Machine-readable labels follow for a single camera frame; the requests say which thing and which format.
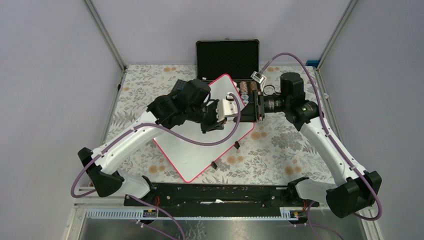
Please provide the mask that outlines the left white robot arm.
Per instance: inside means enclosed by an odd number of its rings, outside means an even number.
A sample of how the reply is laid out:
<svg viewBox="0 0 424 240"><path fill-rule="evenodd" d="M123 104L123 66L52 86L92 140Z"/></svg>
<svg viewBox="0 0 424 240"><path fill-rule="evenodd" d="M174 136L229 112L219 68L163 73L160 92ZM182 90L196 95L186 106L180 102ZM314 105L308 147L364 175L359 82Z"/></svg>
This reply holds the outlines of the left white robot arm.
<svg viewBox="0 0 424 240"><path fill-rule="evenodd" d="M181 89L158 96L146 111L113 140L93 150L86 147L78 152L84 168L94 185L94 192L101 198L121 192L136 197L144 206L155 200L153 185L146 177L119 173L121 163L146 142L169 133L185 142L198 146L215 146L227 141L234 132L215 142L199 142L184 137L172 128L185 121L200 124L202 133L223 130L226 117L220 108L224 100L212 100L211 88L199 79L187 81Z"/></svg>

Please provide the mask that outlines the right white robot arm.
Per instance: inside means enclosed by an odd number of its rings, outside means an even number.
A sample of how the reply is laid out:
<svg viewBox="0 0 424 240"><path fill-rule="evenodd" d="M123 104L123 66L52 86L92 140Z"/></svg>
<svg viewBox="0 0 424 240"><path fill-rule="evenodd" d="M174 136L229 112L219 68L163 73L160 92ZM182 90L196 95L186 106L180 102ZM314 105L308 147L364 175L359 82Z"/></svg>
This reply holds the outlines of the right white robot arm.
<svg viewBox="0 0 424 240"><path fill-rule="evenodd" d="M373 204L381 205L377 198L381 176L366 170L346 150L325 119L320 103L306 99L304 81L298 73L280 76L279 93L264 96L254 90L240 120L256 123L270 113L284 113L319 153L334 180L334 184L328 184L301 177L289 182L286 198L291 205L299 206L304 201L325 204L339 218L357 215Z"/></svg>

